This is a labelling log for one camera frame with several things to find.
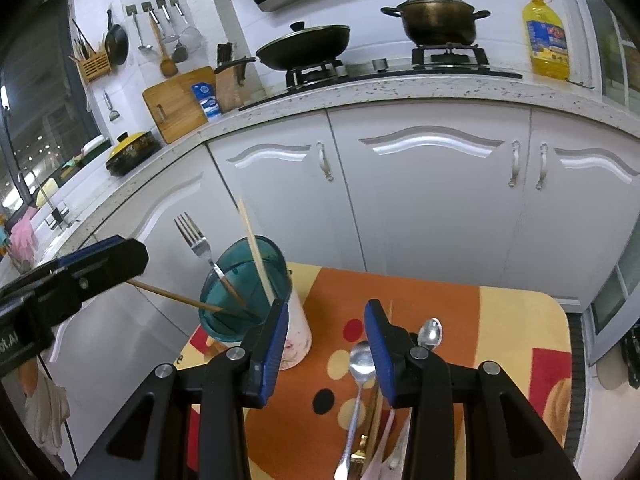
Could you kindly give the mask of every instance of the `black dot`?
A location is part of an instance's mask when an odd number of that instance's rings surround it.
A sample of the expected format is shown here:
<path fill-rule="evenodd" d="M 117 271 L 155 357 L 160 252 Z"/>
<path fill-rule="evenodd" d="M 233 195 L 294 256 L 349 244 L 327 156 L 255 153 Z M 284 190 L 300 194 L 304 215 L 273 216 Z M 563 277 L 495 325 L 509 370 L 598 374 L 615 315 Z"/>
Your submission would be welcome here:
<path fill-rule="evenodd" d="M 314 397 L 314 412 L 316 415 L 324 415 L 334 406 L 334 402 L 334 393 L 329 388 L 323 388 Z"/>

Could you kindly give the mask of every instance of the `wooden spoon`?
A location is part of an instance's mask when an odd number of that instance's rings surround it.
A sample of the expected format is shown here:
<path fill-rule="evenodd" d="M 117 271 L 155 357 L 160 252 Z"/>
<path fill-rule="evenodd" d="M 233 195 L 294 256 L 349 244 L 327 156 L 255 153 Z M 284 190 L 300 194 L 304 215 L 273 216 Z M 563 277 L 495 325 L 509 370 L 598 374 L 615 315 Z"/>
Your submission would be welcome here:
<path fill-rule="evenodd" d="M 151 17 L 151 14 L 149 14 L 149 22 L 151 23 L 151 28 L 154 30 L 154 36 L 160 46 L 160 54 L 162 55 L 162 59 L 160 60 L 160 72 L 162 72 L 164 77 L 174 76 L 178 73 L 178 67 L 175 65 L 174 60 L 167 54 L 164 44 L 162 43 L 162 39 L 160 38 L 160 29 Z"/>

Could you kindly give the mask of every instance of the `wooden cutting board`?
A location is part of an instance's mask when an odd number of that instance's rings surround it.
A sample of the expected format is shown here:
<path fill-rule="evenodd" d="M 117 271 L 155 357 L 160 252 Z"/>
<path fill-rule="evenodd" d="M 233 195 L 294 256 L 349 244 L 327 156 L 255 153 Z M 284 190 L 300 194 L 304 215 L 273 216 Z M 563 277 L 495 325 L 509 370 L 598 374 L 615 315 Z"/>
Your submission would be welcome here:
<path fill-rule="evenodd" d="M 142 92 L 164 142 L 170 144 L 207 123 L 191 85 L 209 83 L 215 87 L 216 76 L 210 66 L 175 75 Z"/>

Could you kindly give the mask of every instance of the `cooking oil bottle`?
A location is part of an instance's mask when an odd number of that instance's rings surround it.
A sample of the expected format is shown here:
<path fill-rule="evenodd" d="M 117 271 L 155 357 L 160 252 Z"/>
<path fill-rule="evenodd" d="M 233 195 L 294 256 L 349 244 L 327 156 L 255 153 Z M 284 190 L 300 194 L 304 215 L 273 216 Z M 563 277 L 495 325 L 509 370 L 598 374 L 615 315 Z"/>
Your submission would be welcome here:
<path fill-rule="evenodd" d="M 567 79 L 569 52 L 562 20 L 545 0 L 531 0 L 522 10 L 522 19 L 529 36 L 533 72 L 556 79 Z"/>

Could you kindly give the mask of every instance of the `bolt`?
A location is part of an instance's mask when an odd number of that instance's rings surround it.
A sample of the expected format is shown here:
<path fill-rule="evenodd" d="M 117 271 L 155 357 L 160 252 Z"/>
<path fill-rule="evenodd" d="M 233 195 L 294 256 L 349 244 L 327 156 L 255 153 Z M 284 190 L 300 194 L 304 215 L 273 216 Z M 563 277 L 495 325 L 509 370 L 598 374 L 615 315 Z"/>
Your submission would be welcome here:
<path fill-rule="evenodd" d="M 489 375 L 497 375 L 500 373 L 500 365 L 493 361 L 487 361 L 482 365 L 482 370 L 487 372 Z"/>
<path fill-rule="evenodd" d="M 156 376 L 162 378 L 168 377 L 170 376 L 172 373 L 174 373 L 174 367 L 172 367 L 169 364 L 163 364 L 163 365 L 158 365 L 156 367 Z"/>
<path fill-rule="evenodd" d="M 421 346 L 414 346 L 409 350 L 409 355 L 414 359 L 426 359 L 429 357 L 429 351 Z"/>
<path fill-rule="evenodd" d="M 226 351 L 226 356 L 232 361 L 237 361 L 238 359 L 242 359 L 245 353 L 244 348 L 234 346 Z"/>

